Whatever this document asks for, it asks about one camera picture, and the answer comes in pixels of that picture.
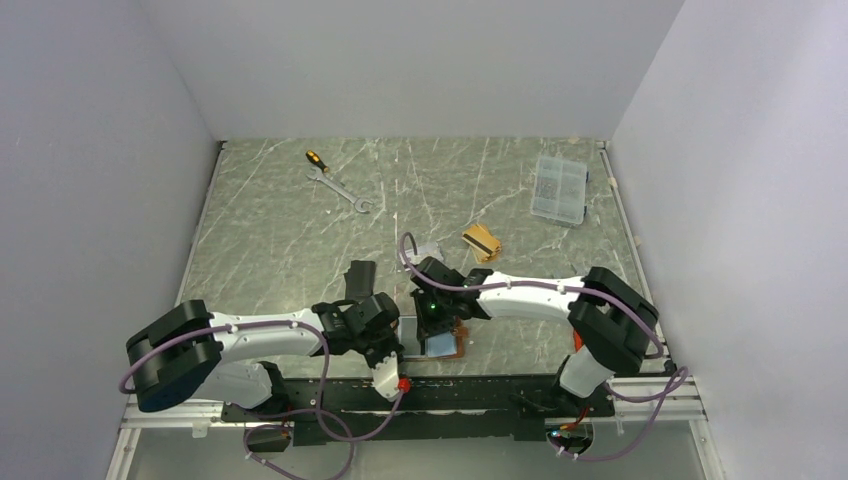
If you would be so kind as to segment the brown leather card holder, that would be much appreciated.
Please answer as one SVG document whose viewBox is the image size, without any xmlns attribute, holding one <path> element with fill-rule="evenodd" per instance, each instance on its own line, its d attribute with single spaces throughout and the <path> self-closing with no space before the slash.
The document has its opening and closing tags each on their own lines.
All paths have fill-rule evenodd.
<svg viewBox="0 0 848 480">
<path fill-rule="evenodd" d="M 403 347 L 405 360 L 412 362 L 454 360 L 465 356 L 469 331 L 457 318 L 447 332 L 429 338 L 418 338 L 417 318 L 401 316 L 395 328 Z"/>
</svg>

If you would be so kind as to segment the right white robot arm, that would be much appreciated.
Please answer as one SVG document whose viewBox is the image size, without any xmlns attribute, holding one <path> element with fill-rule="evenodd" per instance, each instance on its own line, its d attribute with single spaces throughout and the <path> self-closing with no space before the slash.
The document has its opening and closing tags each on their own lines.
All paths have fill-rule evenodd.
<svg viewBox="0 0 848 480">
<path fill-rule="evenodd" d="M 564 415 L 578 413 L 613 376 L 638 373 L 650 345 L 663 348 L 655 331 L 658 310 L 605 267 L 558 280 L 490 269 L 463 275 L 427 257 L 409 271 L 429 310 L 440 317 L 569 324 L 582 344 L 563 361 L 550 391 L 553 406 Z"/>
</svg>

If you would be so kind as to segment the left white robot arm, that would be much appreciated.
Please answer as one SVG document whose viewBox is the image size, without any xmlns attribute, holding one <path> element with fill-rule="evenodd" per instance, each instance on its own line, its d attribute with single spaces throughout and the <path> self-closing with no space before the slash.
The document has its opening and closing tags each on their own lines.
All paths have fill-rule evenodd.
<svg viewBox="0 0 848 480">
<path fill-rule="evenodd" d="M 393 328 L 398 319 L 385 293 L 272 315 L 230 315 L 208 310 L 201 300 L 185 301 L 127 341 L 130 370 L 119 389 L 135 396 L 145 413 L 203 399 L 272 420 L 293 406 L 271 357 L 356 352 L 377 394 L 395 402 L 410 388 L 400 373 L 403 347 Z"/>
</svg>

